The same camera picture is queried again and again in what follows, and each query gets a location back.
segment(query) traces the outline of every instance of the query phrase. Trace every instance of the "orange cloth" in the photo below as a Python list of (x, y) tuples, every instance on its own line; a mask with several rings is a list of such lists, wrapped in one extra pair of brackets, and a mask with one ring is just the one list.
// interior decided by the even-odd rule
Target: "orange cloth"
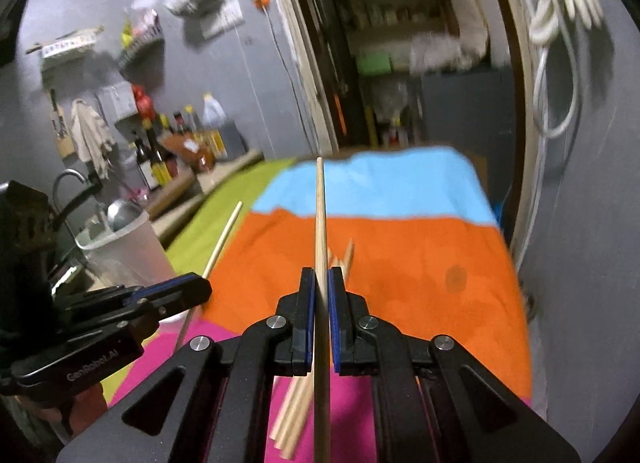
[[(527, 326), (518, 281), (496, 228), (451, 218), (327, 218), (340, 258), (351, 238), (347, 290), (407, 335), (449, 334), (516, 395), (530, 398)], [(205, 318), (240, 334), (272, 315), (314, 264), (314, 218), (249, 214), (211, 273)]]

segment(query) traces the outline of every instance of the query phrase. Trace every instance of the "cutting board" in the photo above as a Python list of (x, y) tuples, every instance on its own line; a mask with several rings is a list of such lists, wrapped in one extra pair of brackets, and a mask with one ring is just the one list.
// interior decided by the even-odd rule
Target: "cutting board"
[(71, 156), (76, 152), (74, 141), (69, 134), (69, 127), (66, 125), (65, 113), (62, 107), (58, 105), (56, 99), (56, 91), (49, 91), (49, 98), (51, 101), (51, 126), (56, 137), (56, 146), (61, 158)]
[(149, 218), (153, 221), (160, 217), (180, 196), (187, 192), (191, 185), (196, 181), (196, 175), (192, 170), (186, 170), (180, 173), (178, 177), (173, 178), (164, 187), (154, 194), (146, 203), (145, 210), (149, 214)]

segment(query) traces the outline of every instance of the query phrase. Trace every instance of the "cabinet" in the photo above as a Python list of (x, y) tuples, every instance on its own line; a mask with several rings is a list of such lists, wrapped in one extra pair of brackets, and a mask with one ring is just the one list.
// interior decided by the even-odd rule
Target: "cabinet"
[(487, 161), (492, 204), (502, 201), (514, 173), (515, 96), (511, 67), (426, 74), (418, 81), (422, 125), (431, 143), (449, 143)]

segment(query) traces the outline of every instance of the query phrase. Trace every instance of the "doorway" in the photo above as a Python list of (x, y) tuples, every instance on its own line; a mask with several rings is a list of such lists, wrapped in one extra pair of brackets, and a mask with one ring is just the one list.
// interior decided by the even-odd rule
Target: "doorway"
[[(520, 73), (512, 67), (499, 0), (297, 2), (338, 146), (448, 143), (478, 154), (486, 159), (485, 189), (500, 218), (522, 169), (516, 120), (524, 115), (517, 114)], [(473, 11), (485, 44), (471, 64), (410, 71), (415, 42), (424, 36), (465, 45), (477, 29), (469, 23)]]

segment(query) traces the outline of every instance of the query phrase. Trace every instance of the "pink cloth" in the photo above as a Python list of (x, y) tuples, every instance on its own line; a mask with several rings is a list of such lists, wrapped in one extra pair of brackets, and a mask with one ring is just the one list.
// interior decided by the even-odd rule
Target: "pink cloth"
[[(186, 338), (207, 335), (220, 342), (237, 336), (215, 324), (199, 321), (192, 324)], [(129, 391), (158, 369), (171, 356), (175, 334), (161, 333), (145, 348), (145, 354), (136, 360), (125, 377), (110, 405), (121, 400)], [(273, 390), (269, 414), (269, 432), (287, 392), (290, 379), (280, 379)], [(332, 461), (337, 463), (370, 463), (377, 459), (373, 427), (373, 406), (369, 378), (338, 377), (331, 373), (331, 436)], [(280, 451), (267, 441), (264, 458), (267, 463), (282, 461)], [(313, 404), (298, 443), (294, 461), (312, 463), (314, 460)]]

